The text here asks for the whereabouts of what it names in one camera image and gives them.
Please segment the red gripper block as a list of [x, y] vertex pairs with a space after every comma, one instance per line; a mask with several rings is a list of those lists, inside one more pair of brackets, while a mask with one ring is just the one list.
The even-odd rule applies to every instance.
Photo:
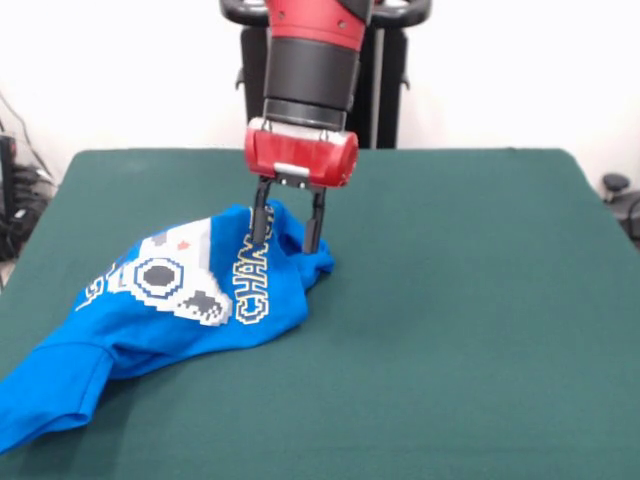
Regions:
[[249, 171], [261, 175], [255, 192], [251, 242], [264, 244], [271, 233], [268, 198], [272, 179], [300, 178], [312, 189], [312, 214], [305, 226], [305, 254], [319, 248], [325, 213], [326, 189], [348, 184], [359, 154], [359, 141], [350, 131], [332, 131], [254, 118], [245, 134]]

